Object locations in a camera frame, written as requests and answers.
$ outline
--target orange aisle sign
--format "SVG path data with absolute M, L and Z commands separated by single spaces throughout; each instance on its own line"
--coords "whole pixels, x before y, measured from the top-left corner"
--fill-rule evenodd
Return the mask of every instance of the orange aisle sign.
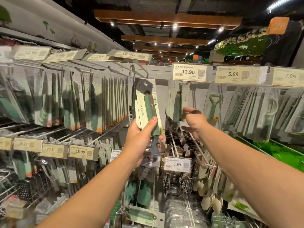
M 268 26 L 267 35 L 285 34 L 288 23 L 289 23 L 289 18 L 287 17 L 272 18 Z

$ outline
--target person's right hand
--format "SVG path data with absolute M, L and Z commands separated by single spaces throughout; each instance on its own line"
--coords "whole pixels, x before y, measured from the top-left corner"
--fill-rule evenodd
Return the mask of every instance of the person's right hand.
M 182 126 L 181 128 L 190 132 L 195 140 L 201 141 L 202 138 L 199 136 L 199 132 L 204 126 L 208 125 L 206 117 L 197 109 L 184 107 L 183 110 L 187 113 L 186 121 L 190 127 Z

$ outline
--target person's left hand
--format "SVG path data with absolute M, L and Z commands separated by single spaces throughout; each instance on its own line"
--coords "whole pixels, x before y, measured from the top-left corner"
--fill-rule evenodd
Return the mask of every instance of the person's left hand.
M 137 126 L 135 120 L 128 129 L 126 143 L 122 153 L 131 155 L 136 161 L 136 167 L 138 167 L 143 160 L 143 153 L 150 142 L 151 132 L 156 125 L 157 117 L 153 117 L 142 130 Z

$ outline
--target flower garland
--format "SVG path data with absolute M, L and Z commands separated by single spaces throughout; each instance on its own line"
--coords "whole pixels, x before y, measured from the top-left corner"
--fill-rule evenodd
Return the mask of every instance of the flower garland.
M 262 55 L 267 45 L 267 27 L 254 29 L 238 37 L 230 37 L 216 44 L 216 53 L 224 56 L 258 56 Z

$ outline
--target forearm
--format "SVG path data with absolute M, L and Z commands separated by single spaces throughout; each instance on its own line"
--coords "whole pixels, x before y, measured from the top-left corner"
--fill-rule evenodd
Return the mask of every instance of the forearm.
M 205 125 L 199 137 L 217 164 L 270 227 L 301 227 L 304 174 Z
M 122 152 L 39 227 L 103 227 L 134 169 Z

